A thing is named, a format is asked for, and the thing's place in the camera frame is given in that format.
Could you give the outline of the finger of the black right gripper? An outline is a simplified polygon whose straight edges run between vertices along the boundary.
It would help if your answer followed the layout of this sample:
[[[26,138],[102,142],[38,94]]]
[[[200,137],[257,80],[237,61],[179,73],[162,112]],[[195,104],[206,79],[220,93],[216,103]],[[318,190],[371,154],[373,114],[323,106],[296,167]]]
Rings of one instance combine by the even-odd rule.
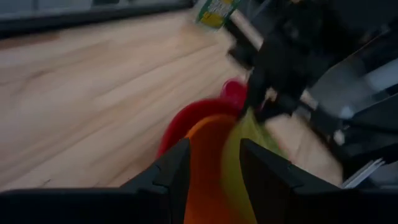
[[[267,99],[264,102],[262,108],[255,112],[255,118],[258,123],[263,123],[281,114],[291,116],[298,109],[303,109],[309,115],[313,112],[313,108],[298,98],[293,98],[285,94],[277,95],[276,99]]]
[[[270,118],[271,103],[266,100],[266,93],[269,88],[267,72],[253,70],[248,78],[246,98],[239,117],[243,118],[248,109],[251,108],[254,110],[255,118]]]

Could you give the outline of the white cylindrical tube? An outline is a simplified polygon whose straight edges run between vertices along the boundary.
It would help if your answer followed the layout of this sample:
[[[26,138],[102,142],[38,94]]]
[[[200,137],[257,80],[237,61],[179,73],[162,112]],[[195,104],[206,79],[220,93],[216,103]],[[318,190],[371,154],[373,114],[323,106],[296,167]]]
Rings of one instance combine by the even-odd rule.
[[[240,31],[248,38],[252,45],[258,50],[264,41],[263,36],[259,31],[250,23],[250,21],[239,10],[235,10],[231,15],[231,20],[238,27]]]

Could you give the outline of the grey metal shelf rack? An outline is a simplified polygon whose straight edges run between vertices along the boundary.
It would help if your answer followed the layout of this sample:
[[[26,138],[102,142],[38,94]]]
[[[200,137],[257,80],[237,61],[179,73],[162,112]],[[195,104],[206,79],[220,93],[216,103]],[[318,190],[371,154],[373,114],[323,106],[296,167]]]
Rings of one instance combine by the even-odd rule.
[[[331,67],[310,93],[343,187],[398,190],[398,27]]]

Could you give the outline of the yellow-green plastic bowl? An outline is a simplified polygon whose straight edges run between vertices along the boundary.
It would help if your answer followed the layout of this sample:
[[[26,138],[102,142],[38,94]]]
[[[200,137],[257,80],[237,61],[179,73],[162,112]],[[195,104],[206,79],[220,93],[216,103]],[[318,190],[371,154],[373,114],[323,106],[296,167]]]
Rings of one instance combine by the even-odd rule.
[[[247,138],[285,159],[287,155],[280,149],[277,141],[265,126],[257,122],[251,108],[233,126],[225,141],[221,156],[221,185],[230,207],[239,213],[242,221],[247,224],[257,224],[239,160],[240,141],[243,138]]]

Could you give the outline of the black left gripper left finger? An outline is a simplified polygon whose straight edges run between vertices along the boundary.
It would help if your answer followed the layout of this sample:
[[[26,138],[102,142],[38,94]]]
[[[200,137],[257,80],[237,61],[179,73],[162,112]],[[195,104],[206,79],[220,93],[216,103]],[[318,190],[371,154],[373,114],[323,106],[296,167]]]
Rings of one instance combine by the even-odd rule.
[[[132,194],[130,224],[183,224],[190,185],[190,141],[182,139],[121,186]]]

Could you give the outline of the orange plastic bowl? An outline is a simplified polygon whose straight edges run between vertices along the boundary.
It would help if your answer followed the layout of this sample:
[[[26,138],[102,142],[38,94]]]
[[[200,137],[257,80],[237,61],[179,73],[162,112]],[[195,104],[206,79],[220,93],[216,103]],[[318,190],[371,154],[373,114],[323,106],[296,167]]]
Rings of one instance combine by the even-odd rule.
[[[207,116],[185,135],[190,143],[190,185],[183,224],[257,224],[244,216],[226,195],[221,178],[224,144],[236,118],[227,114]]]

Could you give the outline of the small red plastic bowl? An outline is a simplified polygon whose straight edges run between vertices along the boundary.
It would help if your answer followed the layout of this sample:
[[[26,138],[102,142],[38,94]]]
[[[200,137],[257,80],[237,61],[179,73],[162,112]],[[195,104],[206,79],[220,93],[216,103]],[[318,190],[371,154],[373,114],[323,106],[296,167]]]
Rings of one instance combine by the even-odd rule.
[[[220,98],[231,103],[237,109],[242,109],[247,95],[247,85],[238,78],[226,80],[220,91]]]

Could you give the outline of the black table edge rail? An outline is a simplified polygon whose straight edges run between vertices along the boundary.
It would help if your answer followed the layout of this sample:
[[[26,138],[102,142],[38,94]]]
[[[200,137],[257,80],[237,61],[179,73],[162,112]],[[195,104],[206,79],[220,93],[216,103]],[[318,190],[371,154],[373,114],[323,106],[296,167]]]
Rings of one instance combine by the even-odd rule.
[[[0,0],[0,40],[190,9],[197,0]]]

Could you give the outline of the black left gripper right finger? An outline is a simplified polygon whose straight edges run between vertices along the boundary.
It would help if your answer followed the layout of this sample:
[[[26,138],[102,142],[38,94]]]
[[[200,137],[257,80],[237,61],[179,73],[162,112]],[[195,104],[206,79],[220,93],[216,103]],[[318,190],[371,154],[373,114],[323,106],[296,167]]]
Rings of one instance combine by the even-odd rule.
[[[244,184],[258,224],[338,224],[326,195],[338,187],[249,139],[240,143]]]

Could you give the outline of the green and yellow box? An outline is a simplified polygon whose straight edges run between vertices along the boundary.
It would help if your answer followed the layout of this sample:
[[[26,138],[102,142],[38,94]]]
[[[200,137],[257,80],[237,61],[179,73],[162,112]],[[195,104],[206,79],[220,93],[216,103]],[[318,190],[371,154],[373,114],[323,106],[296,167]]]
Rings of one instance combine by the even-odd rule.
[[[220,29],[236,10],[241,0],[197,0],[195,23],[210,29]]]

